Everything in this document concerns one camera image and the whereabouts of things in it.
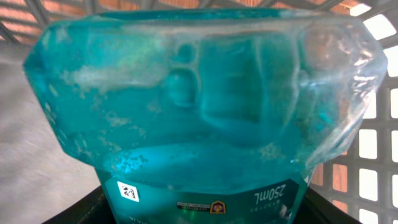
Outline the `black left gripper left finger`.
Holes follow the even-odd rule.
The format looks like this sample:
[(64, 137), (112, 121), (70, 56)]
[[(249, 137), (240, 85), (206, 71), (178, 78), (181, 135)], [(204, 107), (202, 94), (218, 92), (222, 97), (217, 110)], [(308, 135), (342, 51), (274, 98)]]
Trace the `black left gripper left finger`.
[(74, 203), (43, 224), (116, 224), (101, 187)]

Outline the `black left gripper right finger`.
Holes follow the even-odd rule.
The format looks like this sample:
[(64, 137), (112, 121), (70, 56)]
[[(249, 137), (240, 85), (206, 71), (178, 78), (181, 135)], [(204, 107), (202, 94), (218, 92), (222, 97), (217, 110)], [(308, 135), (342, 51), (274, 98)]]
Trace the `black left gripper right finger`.
[(361, 224), (310, 187), (294, 218), (294, 224)]

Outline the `teal mouthwash bottle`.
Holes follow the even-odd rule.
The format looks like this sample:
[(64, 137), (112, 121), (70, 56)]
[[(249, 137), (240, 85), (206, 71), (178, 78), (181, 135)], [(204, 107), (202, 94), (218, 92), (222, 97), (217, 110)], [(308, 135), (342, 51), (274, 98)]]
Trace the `teal mouthwash bottle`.
[(214, 8), (54, 22), (23, 67), (117, 223), (292, 223), (387, 58), (356, 17)]

